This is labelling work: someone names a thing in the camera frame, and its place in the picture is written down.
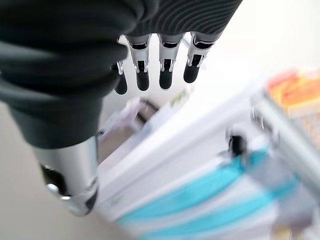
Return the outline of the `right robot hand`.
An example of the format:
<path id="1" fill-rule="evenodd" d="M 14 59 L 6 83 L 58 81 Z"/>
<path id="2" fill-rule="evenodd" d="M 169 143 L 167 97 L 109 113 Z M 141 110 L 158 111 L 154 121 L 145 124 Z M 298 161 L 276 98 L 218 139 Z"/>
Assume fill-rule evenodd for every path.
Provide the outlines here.
<path id="1" fill-rule="evenodd" d="M 46 188 L 68 210 L 95 206 L 97 131 L 103 97 L 127 91 L 131 54 L 137 86 L 149 88 L 149 45 L 159 37 L 159 85 L 172 84 L 180 42 L 191 33 L 183 74 L 196 80 L 238 0 L 3 0 L 0 99 L 33 147 Z"/>

